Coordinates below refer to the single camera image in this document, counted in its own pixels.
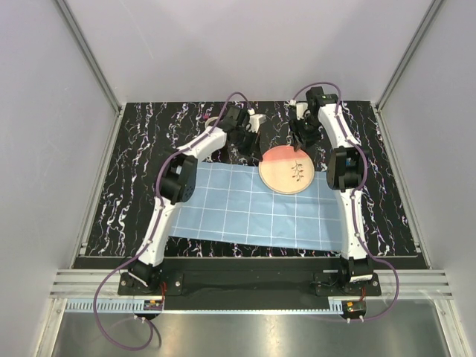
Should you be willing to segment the pink and cream plate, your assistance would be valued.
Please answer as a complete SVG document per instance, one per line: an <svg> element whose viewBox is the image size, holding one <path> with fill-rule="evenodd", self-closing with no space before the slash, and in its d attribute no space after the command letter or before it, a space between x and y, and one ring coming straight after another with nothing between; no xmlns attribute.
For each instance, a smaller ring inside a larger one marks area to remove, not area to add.
<svg viewBox="0 0 476 357"><path fill-rule="evenodd" d="M285 195L304 191L315 178L315 167L308 154L286 145L267 150L258 170L268 188Z"/></svg>

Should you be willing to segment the blue checked cloth napkin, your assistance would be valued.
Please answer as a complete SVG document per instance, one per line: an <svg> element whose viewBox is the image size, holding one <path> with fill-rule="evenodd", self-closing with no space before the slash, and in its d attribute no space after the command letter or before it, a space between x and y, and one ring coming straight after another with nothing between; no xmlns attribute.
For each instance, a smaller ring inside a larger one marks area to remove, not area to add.
<svg viewBox="0 0 476 357"><path fill-rule="evenodd" d="M341 214L326 176L317 172L303 192L270 190L257 167L198 165L196 188L173 223L175 237L278 248L339 251Z"/></svg>

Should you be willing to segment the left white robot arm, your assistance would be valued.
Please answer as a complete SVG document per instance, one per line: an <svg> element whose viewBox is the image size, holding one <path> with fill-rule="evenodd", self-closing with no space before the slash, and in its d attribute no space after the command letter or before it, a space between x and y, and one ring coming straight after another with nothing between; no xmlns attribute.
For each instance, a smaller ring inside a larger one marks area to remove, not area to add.
<svg viewBox="0 0 476 357"><path fill-rule="evenodd" d="M160 287L159 267L165 246L179 209L194 194L198 164L227 144L236 147L241 155L262 161L260 127L265 122L264 114L231 107L210 118L196 138L167 154L155 183L154 208L147 232L136 257L127 266L141 292L151 295Z"/></svg>

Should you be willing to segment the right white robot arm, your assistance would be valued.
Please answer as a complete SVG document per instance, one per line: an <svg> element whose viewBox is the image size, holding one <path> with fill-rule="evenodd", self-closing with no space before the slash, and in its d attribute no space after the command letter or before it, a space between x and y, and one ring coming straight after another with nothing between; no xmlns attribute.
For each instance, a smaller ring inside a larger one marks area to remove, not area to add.
<svg viewBox="0 0 476 357"><path fill-rule="evenodd" d="M343 245L336 281L331 286L344 294L354 295L373 278L371 253L364 243L364 223L361 209L362 189L367 181L367 157L343 117L341 92L327 94L316 82L299 90L306 100L290 101L289 130L294 150L305 150L326 134L331 144L327 164L327 185L333 190L341 210Z"/></svg>

